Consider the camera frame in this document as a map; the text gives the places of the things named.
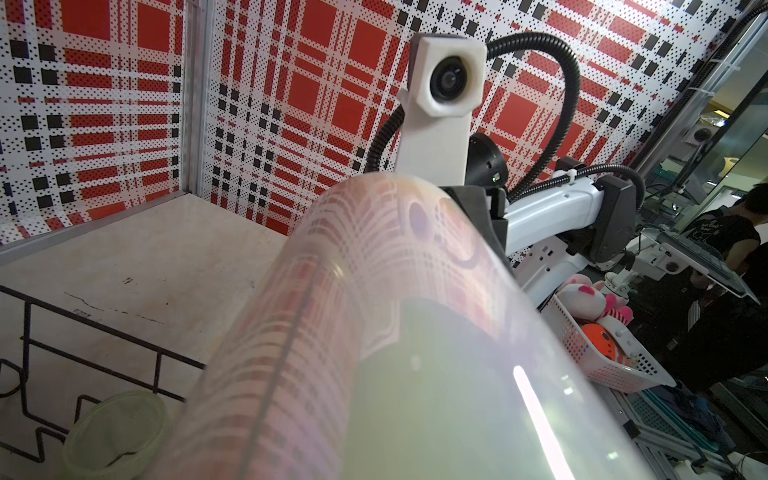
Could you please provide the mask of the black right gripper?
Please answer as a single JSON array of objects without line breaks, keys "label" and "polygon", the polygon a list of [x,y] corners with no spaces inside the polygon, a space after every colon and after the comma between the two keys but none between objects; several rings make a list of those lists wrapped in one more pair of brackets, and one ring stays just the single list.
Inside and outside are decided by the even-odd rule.
[{"label": "black right gripper", "polygon": [[475,229],[507,269],[508,221],[504,217],[506,192],[499,187],[448,186],[442,190],[460,207]]}]

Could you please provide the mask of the pale green frosted glass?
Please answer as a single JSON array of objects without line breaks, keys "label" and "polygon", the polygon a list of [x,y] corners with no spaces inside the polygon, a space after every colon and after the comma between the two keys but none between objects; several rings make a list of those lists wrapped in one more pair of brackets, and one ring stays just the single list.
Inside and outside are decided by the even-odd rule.
[{"label": "pale green frosted glass", "polygon": [[129,391],[92,407],[68,434],[60,479],[137,479],[150,466],[170,428],[163,400]]}]

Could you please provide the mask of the lavender ceramic mug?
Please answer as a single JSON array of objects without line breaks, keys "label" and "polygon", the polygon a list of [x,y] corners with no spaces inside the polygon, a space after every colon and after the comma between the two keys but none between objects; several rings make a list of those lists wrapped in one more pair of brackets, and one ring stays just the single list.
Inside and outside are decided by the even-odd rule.
[{"label": "lavender ceramic mug", "polygon": [[460,207],[413,177],[324,193],[149,479],[648,479]]}]

